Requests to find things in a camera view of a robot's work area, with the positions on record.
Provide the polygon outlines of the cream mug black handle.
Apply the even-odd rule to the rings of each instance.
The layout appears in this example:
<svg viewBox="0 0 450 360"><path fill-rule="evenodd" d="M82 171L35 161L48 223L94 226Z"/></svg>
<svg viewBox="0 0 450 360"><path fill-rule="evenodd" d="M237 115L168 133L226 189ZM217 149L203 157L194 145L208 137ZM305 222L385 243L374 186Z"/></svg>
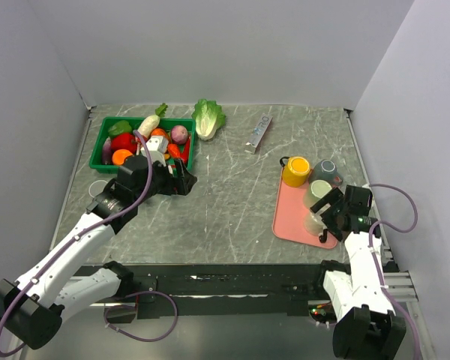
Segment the cream mug black handle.
<svg viewBox="0 0 450 360"><path fill-rule="evenodd" d="M304 228L312 236L316 236L319 239L319 235L322 233L323 228L326 225L323 223L319 214L309 212L304 218Z"/></svg>

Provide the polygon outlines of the grey blue printed mug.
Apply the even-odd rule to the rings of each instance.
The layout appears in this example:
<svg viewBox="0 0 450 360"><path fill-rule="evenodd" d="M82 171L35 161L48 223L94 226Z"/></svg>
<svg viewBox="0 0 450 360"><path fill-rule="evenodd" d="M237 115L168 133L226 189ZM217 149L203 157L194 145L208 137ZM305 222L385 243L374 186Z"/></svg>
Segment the grey blue printed mug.
<svg viewBox="0 0 450 360"><path fill-rule="evenodd" d="M100 194L104 188L107 186L108 181L99 179L97 181L92 182L88 187L88 194L91 198L96 197Z"/></svg>

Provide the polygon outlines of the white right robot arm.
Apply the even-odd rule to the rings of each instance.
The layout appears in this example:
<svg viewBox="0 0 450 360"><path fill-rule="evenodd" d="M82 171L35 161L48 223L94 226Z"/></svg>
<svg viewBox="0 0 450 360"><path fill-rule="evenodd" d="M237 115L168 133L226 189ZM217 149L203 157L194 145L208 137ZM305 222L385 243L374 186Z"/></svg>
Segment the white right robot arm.
<svg viewBox="0 0 450 360"><path fill-rule="evenodd" d="M311 206L324 226L319 241L343 242L349 263L322 262L314 293L331 300L336 324L333 352L340 359L393 359L407 332L384 294L382 239L370 216L373 194L365 187L334 188Z"/></svg>

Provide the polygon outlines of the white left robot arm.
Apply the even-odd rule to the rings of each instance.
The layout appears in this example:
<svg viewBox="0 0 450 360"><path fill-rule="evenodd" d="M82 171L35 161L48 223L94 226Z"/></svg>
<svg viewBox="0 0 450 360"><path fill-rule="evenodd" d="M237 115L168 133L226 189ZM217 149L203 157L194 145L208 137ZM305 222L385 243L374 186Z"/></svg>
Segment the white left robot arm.
<svg viewBox="0 0 450 360"><path fill-rule="evenodd" d="M186 196L196 183L181 158L168 166L142 155L129 157L52 251L15 281L0 280L0 332L7 329L24 346L37 350L65 320L89 305L129 299L134 275L116 261L76 283L68 281L92 252L137 215L145 200L156 194Z"/></svg>

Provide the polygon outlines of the pale green mug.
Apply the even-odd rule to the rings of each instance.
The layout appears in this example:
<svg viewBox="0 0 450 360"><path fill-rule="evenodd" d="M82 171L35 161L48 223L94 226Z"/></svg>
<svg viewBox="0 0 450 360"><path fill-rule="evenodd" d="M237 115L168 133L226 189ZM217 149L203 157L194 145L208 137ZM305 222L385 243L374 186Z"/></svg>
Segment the pale green mug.
<svg viewBox="0 0 450 360"><path fill-rule="evenodd" d="M331 190L332 186L327 181L319 179L310 182L303 197L304 206L310 208Z"/></svg>

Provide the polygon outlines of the dark grey mug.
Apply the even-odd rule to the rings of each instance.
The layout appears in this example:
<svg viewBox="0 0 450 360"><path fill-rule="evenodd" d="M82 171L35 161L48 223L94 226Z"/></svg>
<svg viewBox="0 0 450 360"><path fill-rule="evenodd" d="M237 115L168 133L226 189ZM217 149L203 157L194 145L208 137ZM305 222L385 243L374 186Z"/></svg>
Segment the dark grey mug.
<svg viewBox="0 0 450 360"><path fill-rule="evenodd" d="M339 187L343 184L344 178L338 172L337 165L332 160L321 160L312 170L309 182L323 180L332 187Z"/></svg>

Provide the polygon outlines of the yellow mug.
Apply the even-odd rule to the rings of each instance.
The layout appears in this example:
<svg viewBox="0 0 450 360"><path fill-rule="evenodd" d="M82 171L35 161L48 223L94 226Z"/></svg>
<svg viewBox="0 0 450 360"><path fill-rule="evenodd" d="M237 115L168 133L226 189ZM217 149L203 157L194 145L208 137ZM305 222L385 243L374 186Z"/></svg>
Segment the yellow mug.
<svg viewBox="0 0 450 360"><path fill-rule="evenodd" d="M279 162L282 166L282 180L286 185L298 188L308 180L311 165L306 158L301 156L282 157Z"/></svg>

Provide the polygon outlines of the red chili pepper upright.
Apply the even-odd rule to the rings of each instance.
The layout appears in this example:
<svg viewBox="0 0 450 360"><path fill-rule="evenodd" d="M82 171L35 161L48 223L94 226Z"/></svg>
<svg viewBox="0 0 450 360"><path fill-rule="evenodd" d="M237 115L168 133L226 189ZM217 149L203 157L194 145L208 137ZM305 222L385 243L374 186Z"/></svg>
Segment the red chili pepper upright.
<svg viewBox="0 0 450 360"><path fill-rule="evenodd" d="M189 155L190 155L190 147L191 147L191 137L189 136L187 138L187 141L184 144L184 148L182 149L182 152L181 152L181 159L183 160L185 165L188 164L188 159L189 159Z"/></svg>

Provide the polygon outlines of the orange carrot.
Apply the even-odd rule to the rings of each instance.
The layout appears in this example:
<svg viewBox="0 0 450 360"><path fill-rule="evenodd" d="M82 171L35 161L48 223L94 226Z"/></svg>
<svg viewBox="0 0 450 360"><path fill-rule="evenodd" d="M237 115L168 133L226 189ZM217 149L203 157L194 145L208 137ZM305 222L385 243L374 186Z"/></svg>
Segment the orange carrot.
<svg viewBox="0 0 450 360"><path fill-rule="evenodd" d="M182 157L182 153L180 151L180 148L178 145L176 145L175 143L170 143L167 146L167 152L170 155L171 158L181 158Z"/></svg>

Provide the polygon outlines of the pink plastic tray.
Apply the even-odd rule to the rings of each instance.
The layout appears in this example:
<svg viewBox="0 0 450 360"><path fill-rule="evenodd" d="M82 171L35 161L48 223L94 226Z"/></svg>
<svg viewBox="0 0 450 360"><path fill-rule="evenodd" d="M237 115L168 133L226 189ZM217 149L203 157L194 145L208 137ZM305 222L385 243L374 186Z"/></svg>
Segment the pink plastic tray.
<svg viewBox="0 0 450 360"><path fill-rule="evenodd" d="M318 235L312 235L305 229L304 221L309 209L303 203L303 198L307 189L307 182L300 187L290 187L280 179L272 232L283 240L327 250L333 249L338 244L335 237L328 235L327 241L322 243Z"/></svg>

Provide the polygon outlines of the purple onion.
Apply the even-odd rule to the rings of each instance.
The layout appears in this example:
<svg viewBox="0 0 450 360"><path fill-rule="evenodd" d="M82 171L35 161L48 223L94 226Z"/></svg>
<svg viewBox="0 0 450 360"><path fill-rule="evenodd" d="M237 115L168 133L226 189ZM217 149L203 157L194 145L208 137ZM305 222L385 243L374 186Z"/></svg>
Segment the purple onion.
<svg viewBox="0 0 450 360"><path fill-rule="evenodd" d="M170 138L177 145L184 145L188 141L188 129L183 125L176 125L170 131Z"/></svg>

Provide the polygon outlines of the small orange pumpkin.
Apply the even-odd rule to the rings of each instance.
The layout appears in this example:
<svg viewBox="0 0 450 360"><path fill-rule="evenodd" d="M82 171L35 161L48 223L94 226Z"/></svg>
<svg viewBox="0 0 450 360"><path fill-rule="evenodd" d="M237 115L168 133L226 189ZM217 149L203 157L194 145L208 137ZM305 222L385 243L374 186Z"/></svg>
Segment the small orange pumpkin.
<svg viewBox="0 0 450 360"><path fill-rule="evenodd" d="M159 128L159 127L155 128L151 132L150 136L151 137L160 136L160 137L163 137L164 139L166 139L168 141L168 143L171 143L170 135L162 128Z"/></svg>

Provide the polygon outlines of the white daikon radish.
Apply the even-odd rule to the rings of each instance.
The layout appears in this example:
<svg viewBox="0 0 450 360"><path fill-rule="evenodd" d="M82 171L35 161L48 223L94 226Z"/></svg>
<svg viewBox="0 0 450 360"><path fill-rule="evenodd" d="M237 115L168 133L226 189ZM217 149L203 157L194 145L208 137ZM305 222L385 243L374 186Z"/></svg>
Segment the white daikon radish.
<svg viewBox="0 0 450 360"><path fill-rule="evenodd" d="M158 127L161 119L165 116L168 109L166 103L162 103L158 106L154 114L147 116L137 128L137 131L142 135L144 139L148 139L154 129Z"/></svg>

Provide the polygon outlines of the green lettuce head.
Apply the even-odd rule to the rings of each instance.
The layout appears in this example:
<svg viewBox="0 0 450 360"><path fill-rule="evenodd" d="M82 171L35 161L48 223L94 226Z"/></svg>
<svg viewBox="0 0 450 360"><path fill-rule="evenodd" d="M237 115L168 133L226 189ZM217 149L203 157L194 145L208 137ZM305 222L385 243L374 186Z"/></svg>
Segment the green lettuce head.
<svg viewBox="0 0 450 360"><path fill-rule="evenodd" d="M199 99L191 116L196 122L196 134L205 141L210 140L226 123L222 106L215 100Z"/></svg>

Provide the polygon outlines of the red bell pepper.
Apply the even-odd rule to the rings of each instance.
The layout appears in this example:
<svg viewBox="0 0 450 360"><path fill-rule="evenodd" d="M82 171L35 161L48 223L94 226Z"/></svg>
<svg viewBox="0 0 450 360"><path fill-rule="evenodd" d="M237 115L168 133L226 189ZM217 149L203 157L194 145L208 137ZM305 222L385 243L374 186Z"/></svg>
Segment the red bell pepper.
<svg viewBox="0 0 450 360"><path fill-rule="evenodd" d="M128 150L134 154L137 150L137 141L132 133L122 133L112 139L111 150L116 152L118 150Z"/></svg>

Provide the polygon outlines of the green bell pepper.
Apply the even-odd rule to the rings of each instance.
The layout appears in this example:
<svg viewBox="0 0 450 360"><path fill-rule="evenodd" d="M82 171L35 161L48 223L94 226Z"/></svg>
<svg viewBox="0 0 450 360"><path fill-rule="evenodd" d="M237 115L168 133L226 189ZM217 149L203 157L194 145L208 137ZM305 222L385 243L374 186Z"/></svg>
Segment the green bell pepper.
<svg viewBox="0 0 450 360"><path fill-rule="evenodd" d="M133 128L131 124L126 120L117 121L115 124L111 125L108 128L108 135L111 140L122 134L131 134L133 132Z"/></svg>

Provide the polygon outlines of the purple eggplant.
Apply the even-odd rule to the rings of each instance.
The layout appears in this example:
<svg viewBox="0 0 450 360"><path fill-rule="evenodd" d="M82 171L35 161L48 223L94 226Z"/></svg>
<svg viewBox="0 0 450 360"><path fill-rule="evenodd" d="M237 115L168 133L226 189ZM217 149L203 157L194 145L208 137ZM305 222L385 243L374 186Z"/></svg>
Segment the purple eggplant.
<svg viewBox="0 0 450 360"><path fill-rule="evenodd" d="M112 140L108 137L105 142L103 143L102 149L101 149L101 163L103 165L112 165Z"/></svg>

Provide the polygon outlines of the green plastic crate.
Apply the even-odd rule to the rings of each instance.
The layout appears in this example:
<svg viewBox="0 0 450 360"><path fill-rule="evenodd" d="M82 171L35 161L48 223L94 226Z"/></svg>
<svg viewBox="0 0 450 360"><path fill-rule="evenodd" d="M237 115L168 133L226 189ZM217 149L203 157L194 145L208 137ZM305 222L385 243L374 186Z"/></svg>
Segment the green plastic crate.
<svg viewBox="0 0 450 360"><path fill-rule="evenodd" d="M91 153L91 157L89 160L90 168L98 171L99 173L116 174L118 170L117 166L113 164L104 164L102 161L102 148L106 140L109 138L108 130L110 127L120 121L126 121L135 130L140 126L143 120L144 118L140 117L105 117L101 123L100 130L98 131L97 139ZM187 170L189 172L192 172L194 146L197 138L195 132L196 123L192 118L162 118L160 120L159 128L163 128L165 131L170 132L175 125L183 125L189 132L190 145L187 148Z"/></svg>

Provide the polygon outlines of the red white toothpaste box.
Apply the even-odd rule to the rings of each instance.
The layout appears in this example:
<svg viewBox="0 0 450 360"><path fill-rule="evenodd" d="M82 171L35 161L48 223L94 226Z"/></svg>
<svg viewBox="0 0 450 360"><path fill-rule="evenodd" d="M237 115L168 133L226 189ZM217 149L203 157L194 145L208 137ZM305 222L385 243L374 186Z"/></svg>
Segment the red white toothpaste box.
<svg viewBox="0 0 450 360"><path fill-rule="evenodd" d="M245 143L245 151L254 154L258 149L265 132L269 125L272 123L273 117L271 115L262 114L259 117L258 122L254 126L250 136Z"/></svg>

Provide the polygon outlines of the black front mounting rail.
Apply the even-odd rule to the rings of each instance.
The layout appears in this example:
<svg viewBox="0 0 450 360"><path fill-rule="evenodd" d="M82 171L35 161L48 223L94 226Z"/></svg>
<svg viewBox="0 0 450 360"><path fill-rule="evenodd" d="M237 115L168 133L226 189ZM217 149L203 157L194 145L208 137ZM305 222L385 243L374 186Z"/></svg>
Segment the black front mounting rail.
<svg viewBox="0 0 450 360"><path fill-rule="evenodd" d="M286 314L306 317L310 302L329 300L320 264L136 264L120 295L94 303L137 305L139 319L184 316Z"/></svg>

